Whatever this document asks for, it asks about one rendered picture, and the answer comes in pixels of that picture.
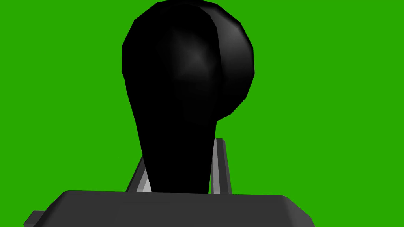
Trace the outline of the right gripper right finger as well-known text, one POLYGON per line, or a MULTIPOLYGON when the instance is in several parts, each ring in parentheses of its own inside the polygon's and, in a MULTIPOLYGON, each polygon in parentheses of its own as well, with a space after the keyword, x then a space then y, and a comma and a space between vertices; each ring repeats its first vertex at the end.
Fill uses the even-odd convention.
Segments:
POLYGON ((211 193, 232 194, 228 155, 222 138, 215 138, 211 166, 211 193))

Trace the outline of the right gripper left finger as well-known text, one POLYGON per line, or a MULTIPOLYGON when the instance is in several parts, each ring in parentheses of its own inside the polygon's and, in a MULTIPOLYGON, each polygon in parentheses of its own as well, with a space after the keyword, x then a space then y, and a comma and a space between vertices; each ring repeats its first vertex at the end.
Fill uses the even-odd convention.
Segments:
POLYGON ((126 192, 152 192, 143 157, 140 158, 126 192))

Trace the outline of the black door knob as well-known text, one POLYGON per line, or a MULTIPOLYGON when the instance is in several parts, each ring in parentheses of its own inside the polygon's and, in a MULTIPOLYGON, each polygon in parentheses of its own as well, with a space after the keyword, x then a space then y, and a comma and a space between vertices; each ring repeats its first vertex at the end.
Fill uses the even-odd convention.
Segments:
POLYGON ((204 0, 155 3, 124 39, 122 75, 152 192, 207 193, 217 122, 254 78, 241 23, 204 0))

